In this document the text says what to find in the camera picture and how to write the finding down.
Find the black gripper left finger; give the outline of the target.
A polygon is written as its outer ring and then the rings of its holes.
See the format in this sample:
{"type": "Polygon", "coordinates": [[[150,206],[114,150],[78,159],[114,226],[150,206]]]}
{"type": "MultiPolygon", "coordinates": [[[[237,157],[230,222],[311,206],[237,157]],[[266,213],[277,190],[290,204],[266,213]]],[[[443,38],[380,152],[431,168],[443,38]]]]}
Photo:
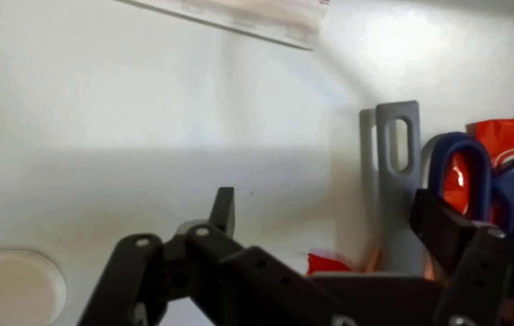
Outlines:
{"type": "Polygon", "coordinates": [[[157,326],[168,304],[192,300],[215,326],[331,326],[329,291],[257,246],[233,240],[235,190],[217,190],[208,217],[170,240],[119,239],[78,326],[157,326]]]}

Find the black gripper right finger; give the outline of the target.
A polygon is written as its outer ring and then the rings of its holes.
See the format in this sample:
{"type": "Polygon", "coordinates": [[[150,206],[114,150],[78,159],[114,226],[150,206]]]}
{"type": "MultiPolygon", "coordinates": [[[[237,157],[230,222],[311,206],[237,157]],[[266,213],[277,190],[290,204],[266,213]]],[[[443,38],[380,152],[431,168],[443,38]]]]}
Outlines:
{"type": "Polygon", "coordinates": [[[514,326],[514,235],[461,217],[420,188],[411,230],[449,277],[436,304],[436,326],[514,326]]]}

